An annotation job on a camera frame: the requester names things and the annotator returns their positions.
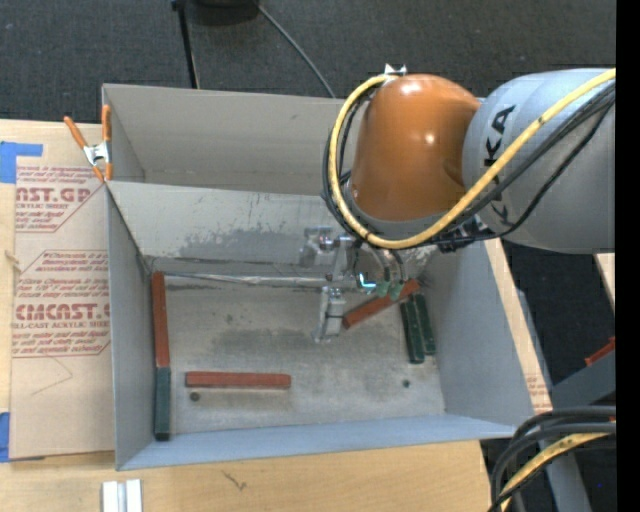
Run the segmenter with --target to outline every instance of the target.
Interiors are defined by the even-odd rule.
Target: cardboard sheet
[[[15,161],[10,458],[112,449],[105,187],[63,123],[0,127],[41,147]]]

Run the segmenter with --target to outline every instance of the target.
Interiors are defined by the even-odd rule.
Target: yellow cable
[[[480,195],[480,193],[487,188],[491,181],[497,174],[511,161],[518,151],[526,144],[526,142],[533,137],[536,132],[542,128],[547,122],[558,115],[568,105],[575,100],[585,95],[595,87],[608,82],[616,77],[616,69],[610,69],[601,73],[600,75],[592,78],[588,82],[582,84],[580,87],[567,94],[564,98],[557,101],[544,114],[531,123],[504,151],[504,153],[493,163],[493,165],[485,172],[485,174],[471,187],[468,192],[462,196],[462,198],[445,213],[435,224],[428,229],[418,233],[417,235],[405,238],[402,240],[390,240],[387,238],[379,237],[373,234],[366,227],[364,227],[351,213],[349,207],[340,190],[340,178],[338,176],[338,167],[336,163],[338,138],[344,120],[349,113],[349,110],[353,104],[369,89],[376,87],[384,82],[395,79],[393,75],[378,75],[370,78],[363,84],[361,84],[355,91],[353,91],[343,104],[338,117],[331,131],[331,138],[329,139],[329,158],[328,158],[328,177],[329,186],[331,188],[331,195],[333,197],[338,210],[342,214],[347,224],[362,238],[370,242],[373,245],[382,247],[384,249],[407,249],[414,247],[423,242],[426,242],[433,236],[437,235],[440,231],[446,228],[451,222],[453,222],[463,210],[471,204],[471,202]]]
[[[569,450],[573,450],[575,447],[580,446],[582,444],[588,443],[590,441],[594,441],[601,437],[606,437],[609,434],[605,433],[593,433],[593,434],[571,434],[566,437],[563,437],[559,441],[547,446],[544,450],[538,453],[533,459],[529,460],[524,466],[522,466],[518,472],[511,477],[511,479],[506,483],[502,492],[500,494],[504,494],[522,482],[525,478],[527,478],[531,473],[544,466],[550,459],[553,459]],[[507,498],[500,504],[500,510],[504,512],[507,510],[509,503],[511,502],[511,498]]]

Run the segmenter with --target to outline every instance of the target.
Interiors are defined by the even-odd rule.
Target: dark stain
[[[229,480],[230,482],[233,482],[233,484],[236,486],[236,488],[242,492],[244,491],[244,489],[247,487],[247,482],[238,482],[235,478],[233,478],[229,473],[227,473],[226,471],[223,471],[222,474],[224,475],[224,477]]]

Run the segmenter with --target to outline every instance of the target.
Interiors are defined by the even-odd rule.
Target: green block
[[[401,303],[400,315],[409,352],[409,362],[413,364],[424,363],[424,343],[415,304],[410,300]]]
[[[418,321],[420,322],[420,331],[424,343],[424,352],[431,356],[436,353],[436,341],[433,337],[433,329],[431,329],[431,321],[429,320],[429,311],[427,310],[427,300],[421,293],[414,293],[411,301],[416,306]]]
[[[168,441],[171,432],[171,368],[156,368],[156,396],[153,435],[156,441]]]

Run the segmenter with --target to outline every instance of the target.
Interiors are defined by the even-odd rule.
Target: blue tape
[[[42,144],[0,142],[0,183],[15,183],[19,156],[42,156]]]
[[[9,413],[0,413],[0,462],[9,462]]]

